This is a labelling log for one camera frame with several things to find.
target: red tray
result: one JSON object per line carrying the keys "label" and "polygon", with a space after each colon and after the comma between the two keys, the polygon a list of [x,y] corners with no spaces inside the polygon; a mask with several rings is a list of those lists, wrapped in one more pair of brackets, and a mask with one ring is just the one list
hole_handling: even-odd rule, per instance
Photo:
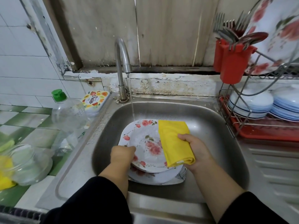
{"label": "red tray", "polygon": [[[223,102],[223,97],[220,98],[220,102],[226,113],[229,115],[230,110],[227,108],[226,104]],[[230,117],[234,128],[238,131],[240,128],[240,124],[237,121],[236,117]],[[266,116],[264,119],[249,119],[249,123],[252,124],[266,124],[273,126],[252,126],[252,125],[244,125],[239,132],[244,138],[248,139],[262,139],[262,140],[276,140],[276,141],[292,141],[299,142],[299,128],[291,128],[285,127],[286,125],[299,127],[299,122],[289,122],[282,119],[275,119],[271,116]]]}

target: person's left hand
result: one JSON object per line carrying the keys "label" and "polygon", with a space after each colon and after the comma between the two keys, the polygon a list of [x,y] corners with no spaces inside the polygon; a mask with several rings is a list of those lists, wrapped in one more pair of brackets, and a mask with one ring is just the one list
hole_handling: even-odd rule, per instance
{"label": "person's left hand", "polygon": [[121,145],[114,146],[112,147],[111,150],[110,162],[130,166],[134,158],[135,151],[136,151],[135,146],[131,146],[131,147],[126,147]]}

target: black sleeve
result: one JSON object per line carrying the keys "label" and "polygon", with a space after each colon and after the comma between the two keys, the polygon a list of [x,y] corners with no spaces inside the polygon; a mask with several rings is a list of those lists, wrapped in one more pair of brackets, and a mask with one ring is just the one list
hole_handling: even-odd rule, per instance
{"label": "black sleeve", "polygon": [[50,210],[42,224],[132,223],[127,201],[104,177],[92,177],[61,207]]}
{"label": "black sleeve", "polygon": [[224,223],[288,224],[251,192],[241,194],[231,203],[218,222],[218,224]]}

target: running water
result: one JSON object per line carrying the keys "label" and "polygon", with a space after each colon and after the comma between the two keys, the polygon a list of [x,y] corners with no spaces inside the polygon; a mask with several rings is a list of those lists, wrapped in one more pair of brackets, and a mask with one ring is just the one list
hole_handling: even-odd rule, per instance
{"label": "running water", "polygon": [[131,91],[131,79],[130,79],[130,73],[127,73],[127,78],[128,78],[128,82],[129,82],[130,100],[131,100],[131,105],[132,105],[133,120],[135,121],[134,106],[133,106],[132,91]]}

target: faucet spout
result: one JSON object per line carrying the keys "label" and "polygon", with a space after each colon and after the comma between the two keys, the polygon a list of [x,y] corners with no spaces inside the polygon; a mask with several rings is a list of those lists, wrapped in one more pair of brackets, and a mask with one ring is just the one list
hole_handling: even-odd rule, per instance
{"label": "faucet spout", "polygon": [[[118,74],[118,88],[119,88],[119,96],[120,96],[119,102],[125,103],[129,99],[126,95],[125,84],[123,82],[123,71],[128,75],[128,73],[132,72],[132,66],[130,63],[127,47],[125,45],[125,42],[122,40],[122,38],[117,38],[115,40],[114,52],[115,52],[116,68]],[[123,71],[121,69],[121,56],[123,59]]]}

